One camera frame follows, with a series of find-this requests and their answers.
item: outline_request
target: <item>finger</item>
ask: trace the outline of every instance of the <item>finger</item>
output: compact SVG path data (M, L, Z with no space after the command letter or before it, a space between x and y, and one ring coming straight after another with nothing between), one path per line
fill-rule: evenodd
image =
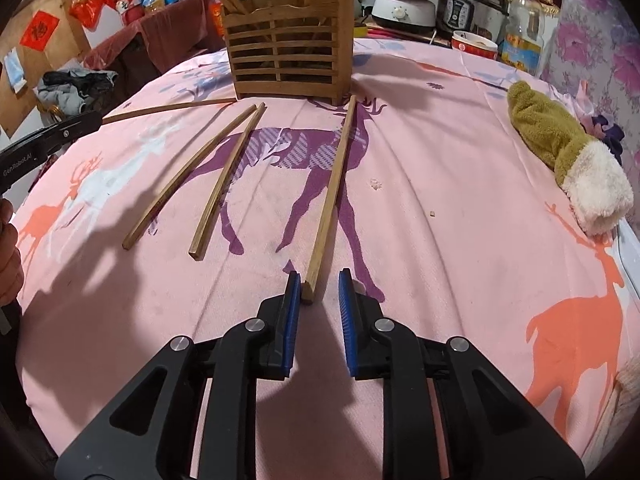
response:
M7 199L0 200L0 220L3 224L8 224L11 221L11 216L14 214L14 206Z
M0 305L5 306L11 303L15 298L18 297L18 293L20 292L22 286L24 285L24 275L23 273L18 273L15 277L15 280L8 291L6 291L2 296L0 296Z
M13 256L17 242L18 231L15 226L13 224L2 226L2 233L0 233L0 272Z
M13 285L15 277L22 269L22 263L20 261L20 253L14 251L11 259L6 264L4 269L0 272L0 296L4 294Z

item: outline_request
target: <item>purple deer print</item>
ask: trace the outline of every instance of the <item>purple deer print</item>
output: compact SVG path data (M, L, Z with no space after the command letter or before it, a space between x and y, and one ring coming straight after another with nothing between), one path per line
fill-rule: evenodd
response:
M315 101L310 101L318 108L331 111L339 117L346 117L346 108L327 107ZM354 133L351 134L351 145L346 160L346 171L351 171L360 165L362 157L367 153L369 134L365 127L365 120L378 115L382 108L376 110L376 100L357 103L354 116ZM229 136L216 150L213 158L190 174L187 182L199 175L221 169L236 144L240 134ZM229 183L229 189L242 177L247 166L255 166L260 160L275 156L277 160L271 165L275 168L287 170L311 170L306 178L302 193L293 203L289 220L284 228L282 240L276 252L288 246L293 240L298 222L308 211L311 201L318 197L329 184L331 169L334 164L335 152L340 140L340 129L337 130L297 130L293 128L259 128L252 133L247 147ZM236 231L231 225L226 201L220 208L220 222L222 235L229 242L229 251L233 254L243 254L244 247L238 239ZM373 282L369 269L362 256L362 247L356 231L355 212L349 201L346 184L342 186L338 197L338 224L344 231L353 255L353 267L357 280L365 287L367 294L382 302L385 295Z

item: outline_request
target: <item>plush toy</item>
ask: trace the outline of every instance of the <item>plush toy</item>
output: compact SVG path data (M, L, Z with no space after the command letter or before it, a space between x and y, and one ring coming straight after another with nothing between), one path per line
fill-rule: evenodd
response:
M585 234L613 228L633 206L631 184L608 147L585 133L560 103L520 81L507 94L522 140L551 168Z

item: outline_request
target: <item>white fluffy fabric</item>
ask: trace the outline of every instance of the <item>white fluffy fabric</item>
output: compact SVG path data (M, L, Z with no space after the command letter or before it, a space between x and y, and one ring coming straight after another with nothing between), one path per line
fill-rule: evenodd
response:
M587 236L613 229L634 204L625 172L599 140L582 149L561 187Z

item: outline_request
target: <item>floral wallpaper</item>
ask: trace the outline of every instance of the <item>floral wallpaper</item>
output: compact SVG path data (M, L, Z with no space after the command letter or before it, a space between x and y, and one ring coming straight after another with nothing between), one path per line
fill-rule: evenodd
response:
M562 0L542 79L572 95L585 80L596 113L624 131L622 166L636 198L627 219L640 237L640 34L619 0Z

